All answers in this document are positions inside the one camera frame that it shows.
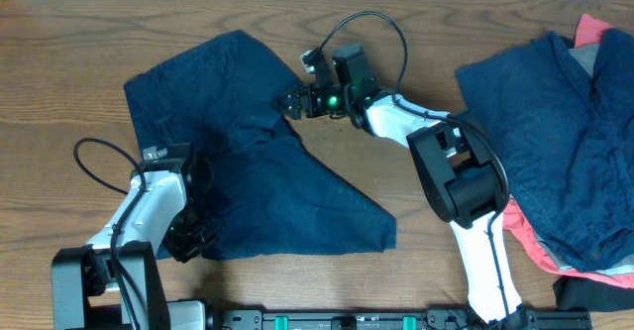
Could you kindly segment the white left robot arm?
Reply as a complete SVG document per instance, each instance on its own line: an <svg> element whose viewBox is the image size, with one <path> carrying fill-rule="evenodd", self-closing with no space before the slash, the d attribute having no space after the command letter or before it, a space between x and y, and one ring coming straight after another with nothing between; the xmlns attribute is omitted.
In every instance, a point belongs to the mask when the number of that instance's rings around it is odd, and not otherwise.
<svg viewBox="0 0 634 330"><path fill-rule="evenodd" d="M60 250L52 261L56 329L203 329L200 300L166 299L156 260L165 241L184 262L202 252L213 233L198 225L194 205L213 183L201 157L143 162L110 221L84 246Z"/></svg>

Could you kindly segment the navy blue shorts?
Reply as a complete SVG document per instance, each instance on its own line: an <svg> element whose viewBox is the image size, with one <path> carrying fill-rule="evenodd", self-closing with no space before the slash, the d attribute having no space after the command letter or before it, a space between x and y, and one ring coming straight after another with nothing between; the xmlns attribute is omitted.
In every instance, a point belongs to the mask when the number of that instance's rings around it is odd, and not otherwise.
<svg viewBox="0 0 634 330"><path fill-rule="evenodd" d="M272 107L298 83L265 44L220 35L125 83L141 149L188 143L214 169L197 215L214 228L208 260L380 253L395 218L304 148Z"/></svg>

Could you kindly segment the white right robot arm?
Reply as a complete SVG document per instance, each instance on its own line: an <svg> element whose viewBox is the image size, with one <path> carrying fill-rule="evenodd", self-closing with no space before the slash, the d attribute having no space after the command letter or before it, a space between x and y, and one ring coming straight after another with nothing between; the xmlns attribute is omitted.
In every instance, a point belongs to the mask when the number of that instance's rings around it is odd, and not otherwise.
<svg viewBox="0 0 634 330"><path fill-rule="evenodd" d="M469 327L530 325L503 241L507 176L476 127L369 83L297 85L274 97L273 106L293 120L348 117L356 128L407 148L430 207L456 237L468 281Z"/></svg>

